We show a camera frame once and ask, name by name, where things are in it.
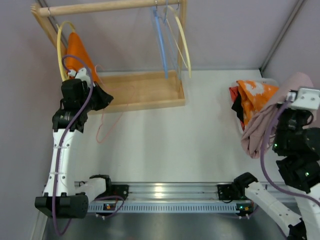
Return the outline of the pink wire hanger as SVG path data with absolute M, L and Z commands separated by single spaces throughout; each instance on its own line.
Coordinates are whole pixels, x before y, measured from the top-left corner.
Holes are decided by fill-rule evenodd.
M 116 125 L 118 124 L 119 120 L 122 118 L 125 109 L 127 109 L 129 107 L 129 103 L 132 102 L 132 99 L 136 93 L 136 89 L 133 85 L 129 85 L 129 86 L 122 86 L 122 87 L 117 87 L 117 88 L 108 88 L 108 90 L 111 90 L 112 92 L 122 92 L 122 90 L 128 90 L 132 89 L 132 94 L 131 96 L 127 99 L 126 103 L 121 103 L 121 104 L 112 104 L 111 108 L 108 110 L 103 109 L 102 110 L 102 114 L 101 114 L 101 121 L 100 121 L 100 125 L 97 129 L 96 132 L 96 136 L 95 136 L 95 140 L 98 144 L 102 144 L 107 138 L 108 136 L 111 134 L 111 132 L 113 131 L 113 129 L 116 127 Z M 108 130 L 108 132 L 104 135 L 104 137 L 102 139 L 99 139 L 99 134 L 100 134 L 100 130 L 104 125 L 104 115 L 105 113 L 117 113 L 117 112 L 121 112 L 121 114 L 119 115 L 119 117 L 117 118 L 117 120 L 114 122 L 114 124 L 111 126 L 111 128 Z

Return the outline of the yellow hanger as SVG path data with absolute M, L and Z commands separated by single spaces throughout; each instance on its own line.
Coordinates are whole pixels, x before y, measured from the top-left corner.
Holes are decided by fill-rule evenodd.
M 76 32 L 76 28 L 73 25 L 73 23 L 71 21 L 64 21 L 62 22 L 61 25 L 57 25 L 58 31 L 57 31 L 57 43 L 56 43 L 56 49 L 57 49 L 57 59 L 58 59 L 58 67 L 59 67 L 59 72 L 60 72 L 60 76 L 62 81 L 64 82 L 65 80 L 67 80 L 67 75 L 65 73 L 64 67 L 63 67 L 63 62 L 62 62 L 62 57 L 63 57 L 63 53 L 66 51 L 62 49 L 62 42 L 61 42 L 61 36 L 62 36 L 62 30 L 63 27 L 65 25 L 69 25 L 71 28 L 71 31 L 73 33 Z

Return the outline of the orange trousers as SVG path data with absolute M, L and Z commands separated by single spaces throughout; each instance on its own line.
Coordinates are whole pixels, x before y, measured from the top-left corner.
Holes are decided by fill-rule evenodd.
M 76 32 L 72 32 L 68 37 L 68 47 L 67 52 L 68 55 L 73 55 L 81 59 L 91 70 L 93 81 L 98 82 L 99 77 L 96 73 L 95 66 L 87 53 L 85 46 L 82 43 L 81 38 Z M 72 57 L 67 57 L 65 60 L 65 65 L 69 70 L 78 71 L 83 68 L 83 64 L 80 63 L 77 59 Z

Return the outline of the pink trousers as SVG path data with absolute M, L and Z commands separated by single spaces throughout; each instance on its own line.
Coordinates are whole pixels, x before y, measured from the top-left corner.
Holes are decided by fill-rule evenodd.
M 241 137 L 241 146 L 250 158 L 258 159 L 261 153 L 266 153 L 272 146 L 275 129 L 267 133 L 267 128 L 276 116 L 277 103 L 283 102 L 290 90 L 298 90 L 300 87 L 312 88 L 313 86 L 308 75 L 296 72 L 282 83 L 263 107 L 252 116 Z

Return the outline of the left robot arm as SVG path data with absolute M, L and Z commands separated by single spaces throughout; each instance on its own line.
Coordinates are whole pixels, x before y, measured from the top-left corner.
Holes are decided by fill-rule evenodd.
M 90 111 L 107 107 L 114 99 L 92 80 L 69 79 L 61 85 L 62 99 L 52 117 L 53 153 L 49 177 L 42 196 L 34 206 L 47 217 L 83 219 L 89 203 L 105 193 L 105 175 L 92 176 L 81 187 L 75 186 L 75 166 L 80 139 Z

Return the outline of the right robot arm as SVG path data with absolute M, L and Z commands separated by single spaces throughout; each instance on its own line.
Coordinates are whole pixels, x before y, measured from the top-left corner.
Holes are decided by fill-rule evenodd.
M 293 196 L 300 213 L 277 200 L 249 172 L 231 184 L 239 198 L 252 200 L 272 218 L 288 240 L 320 238 L 320 130 L 307 127 L 312 120 L 309 110 L 284 110 L 278 117 L 272 148 L 283 157 L 276 165 L 288 189 L 273 187 Z

